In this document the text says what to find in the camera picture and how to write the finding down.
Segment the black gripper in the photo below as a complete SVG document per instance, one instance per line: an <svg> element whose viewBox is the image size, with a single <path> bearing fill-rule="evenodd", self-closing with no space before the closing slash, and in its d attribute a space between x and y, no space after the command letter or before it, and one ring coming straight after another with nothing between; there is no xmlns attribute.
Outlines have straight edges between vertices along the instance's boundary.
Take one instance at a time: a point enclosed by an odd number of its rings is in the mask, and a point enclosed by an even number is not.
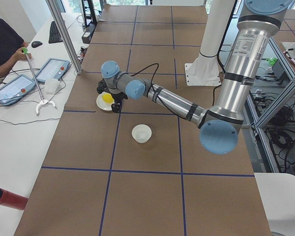
<svg viewBox="0 0 295 236"><path fill-rule="evenodd" d="M123 92L120 93L112 93L112 98L114 99L114 103L111 105L112 111L120 113L121 112L121 104L124 99L128 99L127 95Z"/></svg>

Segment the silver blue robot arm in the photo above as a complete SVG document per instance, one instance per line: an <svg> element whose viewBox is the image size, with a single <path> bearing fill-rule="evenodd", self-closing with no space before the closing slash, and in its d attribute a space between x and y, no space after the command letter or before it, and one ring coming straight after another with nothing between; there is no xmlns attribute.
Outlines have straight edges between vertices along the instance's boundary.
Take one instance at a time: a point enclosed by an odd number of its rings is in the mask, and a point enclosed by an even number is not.
<svg viewBox="0 0 295 236"><path fill-rule="evenodd" d="M217 101L203 108L152 80L140 79L121 71L115 61L101 66L108 92L119 105L124 99L143 96L173 114L197 125L202 146L215 154L231 152L243 124L243 107L271 36L282 24L290 1L246 0L241 11L233 50L225 67Z"/></svg>

